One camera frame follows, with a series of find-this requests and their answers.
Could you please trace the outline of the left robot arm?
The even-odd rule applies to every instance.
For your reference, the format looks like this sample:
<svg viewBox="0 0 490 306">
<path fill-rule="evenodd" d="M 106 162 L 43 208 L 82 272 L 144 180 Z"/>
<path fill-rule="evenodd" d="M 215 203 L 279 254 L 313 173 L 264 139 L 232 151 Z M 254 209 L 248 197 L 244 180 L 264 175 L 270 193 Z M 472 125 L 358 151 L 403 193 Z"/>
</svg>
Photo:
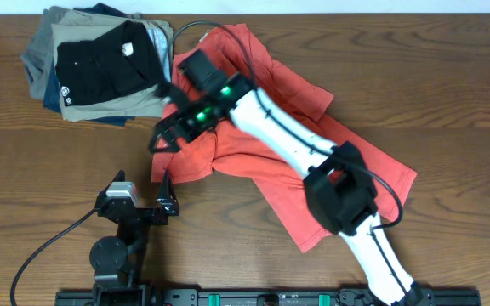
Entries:
<svg viewBox="0 0 490 306">
<path fill-rule="evenodd" d="M 150 287 L 138 279 L 150 228 L 166 225 L 170 217 L 179 215 L 169 171 L 162 176 L 157 202 L 160 207 L 139 207 L 136 187 L 125 179 L 123 170 L 98 194 L 94 210 L 115 223 L 117 233 L 96 241 L 89 254 L 94 269 L 93 306 L 146 306 L 156 300 Z"/>
</svg>

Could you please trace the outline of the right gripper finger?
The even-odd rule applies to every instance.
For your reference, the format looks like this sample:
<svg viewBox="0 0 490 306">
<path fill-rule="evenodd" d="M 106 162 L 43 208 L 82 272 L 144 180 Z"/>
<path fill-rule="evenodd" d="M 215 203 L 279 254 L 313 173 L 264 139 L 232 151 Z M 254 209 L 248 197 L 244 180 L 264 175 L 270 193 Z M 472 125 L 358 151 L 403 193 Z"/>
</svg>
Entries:
<svg viewBox="0 0 490 306">
<path fill-rule="evenodd" d="M 148 146 L 150 152 L 153 152 L 153 135 L 155 133 L 162 133 L 162 132 L 169 131 L 176 138 L 174 132 L 172 131 L 172 128 L 174 127 L 174 124 L 175 124 L 175 120 L 173 118 L 171 118 L 170 116 L 168 116 L 168 117 L 162 119 L 160 122 L 158 122 L 155 125 L 155 127 L 153 128 L 152 137 L 151 137 L 151 140 L 150 140 L 150 143 L 149 143 L 149 146 Z"/>
<path fill-rule="evenodd" d="M 169 132 L 155 133 L 153 135 L 154 153 L 177 153 L 181 150 L 177 139 Z"/>
</svg>

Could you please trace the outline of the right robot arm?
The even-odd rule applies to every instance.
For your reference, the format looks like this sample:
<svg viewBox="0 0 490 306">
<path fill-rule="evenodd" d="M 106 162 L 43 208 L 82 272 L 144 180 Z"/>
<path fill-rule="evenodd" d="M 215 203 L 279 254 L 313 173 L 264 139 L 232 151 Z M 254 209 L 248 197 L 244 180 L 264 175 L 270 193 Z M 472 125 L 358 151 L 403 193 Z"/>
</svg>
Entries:
<svg viewBox="0 0 490 306">
<path fill-rule="evenodd" d="M 381 185 L 403 211 L 397 193 L 368 169 L 361 152 L 350 142 L 335 144 L 293 119 L 256 86 L 237 73 L 201 84 L 196 101 L 169 82 L 157 95 L 176 105 L 172 115 L 154 129 L 153 153 L 178 152 L 179 139 L 191 142 L 224 119 L 261 141 L 278 154 L 300 177 L 305 200 L 314 219 L 340 236 L 367 277 L 370 292 L 386 305 L 428 305 L 429 298 L 402 267 L 385 230 L 397 222 L 382 222 L 375 203 Z"/>
</svg>

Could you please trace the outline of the red soccer t-shirt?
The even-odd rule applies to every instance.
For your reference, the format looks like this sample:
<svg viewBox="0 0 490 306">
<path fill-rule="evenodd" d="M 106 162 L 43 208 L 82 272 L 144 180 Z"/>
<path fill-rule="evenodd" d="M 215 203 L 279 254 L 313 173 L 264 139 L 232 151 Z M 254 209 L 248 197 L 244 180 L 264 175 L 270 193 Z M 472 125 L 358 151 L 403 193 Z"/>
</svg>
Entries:
<svg viewBox="0 0 490 306">
<path fill-rule="evenodd" d="M 333 94 L 311 84 L 283 63 L 272 59 L 266 47 L 244 24 L 226 25 L 206 34 L 197 45 L 227 75 L 247 72 L 246 48 L 254 64 L 255 81 L 284 111 L 311 131 L 342 144 L 351 142 L 367 167 L 378 174 L 405 201 L 417 173 L 385 154 L 327 115 Z M 281 220 L 301 252 L 307 252 L 326 231 L 310 214 L 301 178 L 275 152 L 228 121 L 206 132 L 178 153 L 153 157 L 151 181 L 162 180 L 168 169 L 176 184 L 203 179 L 214 171 L 251 178 Z"/>
</svg>

